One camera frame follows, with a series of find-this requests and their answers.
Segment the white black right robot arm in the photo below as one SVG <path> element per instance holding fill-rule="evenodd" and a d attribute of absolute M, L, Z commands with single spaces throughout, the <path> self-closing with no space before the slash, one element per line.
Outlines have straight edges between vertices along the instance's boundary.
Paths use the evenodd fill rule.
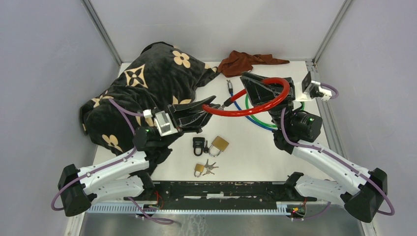
<path fill-rule="evenodd" d="M 382 203 L 388 202 L 386 172 L 359 166 L 317 142 L 322 118 L 294 108 L 296 101 L 335 99 L 338 90 L 314 81 L 310 73 L 299 84 L 291 78 L 285 78 L 285 82 L 289 84 L 289 93 L 268 111 L 276 125 L 273 131 L 275 146 L 307 161 L 330 177 L 330 180 L 322 180 L 295 172 L 286 181 L 285 197 L 291 201 L 301 196 L 324 200 L 342 206 L 355 219 L 370 223 L 380 213 Z"/>

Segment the black padlock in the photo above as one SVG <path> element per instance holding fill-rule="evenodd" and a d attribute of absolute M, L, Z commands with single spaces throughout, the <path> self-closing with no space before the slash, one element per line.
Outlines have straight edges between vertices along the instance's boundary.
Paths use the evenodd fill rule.
<path fill-rule="evenodd" d="M 194 137 L 192 139 L 193 153 L 195 156 L 201 156 L 204 152 L 205 147 L 205 138 L 204 137 Z"/>

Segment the red cable lock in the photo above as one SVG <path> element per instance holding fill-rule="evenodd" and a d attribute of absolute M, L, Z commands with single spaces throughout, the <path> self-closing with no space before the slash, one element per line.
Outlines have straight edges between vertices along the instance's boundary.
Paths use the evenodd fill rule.
<path fill-rule="evenodd" d="M 225 105 L 229 105 L 243 95 L 247 95 L 249 101 L 252 103 L 252 108 L 246 110 L 224 111 L 221 109 L 215 109 L 209 105 L 203 105 L 203 110 L 212 115 L 223 117 L 243 117 L 254 115 L 266 112 L 278 106 L 285 101 L 291 91 L 290 83 L 286 79 L 279 77 L 257 80 L 248 76 L 242 76 L 241 82 L 244 85 L 244 90 L 241 90 L 226 100 Z"/>

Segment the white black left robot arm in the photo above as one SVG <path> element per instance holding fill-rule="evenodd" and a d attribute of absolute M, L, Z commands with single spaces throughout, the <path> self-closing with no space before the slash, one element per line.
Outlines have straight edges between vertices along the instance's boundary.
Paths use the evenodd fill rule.
<path fill-rule="evenodd" d="M 140 115 L 152 118 L 155 125 L 138 128 L 134 128 L 128 119 L 135 113 L 110 99 L 130 128 L 133 146 L 97 165 L 66 166 L 51 208 L 71 217 L 87 211 L 94 204 L 115 198 L 139 196 L 143 200 L 151 199 L 155 193 L 151 171 L 168 158 L 173 151 L 170 145 L 178 138 L 185 133 L 202 132 L 212 116 L 206 108 L 220 108 L 219 104 L 213 103 L 215 98 L 212 95 L 189 104 L 168 105 L 166 111 L 144 110 Z"/>

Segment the small brass padlock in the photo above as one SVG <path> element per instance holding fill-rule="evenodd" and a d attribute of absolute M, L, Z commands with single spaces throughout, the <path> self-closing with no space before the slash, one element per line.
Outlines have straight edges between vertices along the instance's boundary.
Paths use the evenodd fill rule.
<path fill-rule="evenodd" d="M 195 177 L 200 177 L 202 175 L 202 173 L 204 172 L 205 166 L 202 164 L 196 164 L 195 168 L 194 168 L 194 176 Z"/>

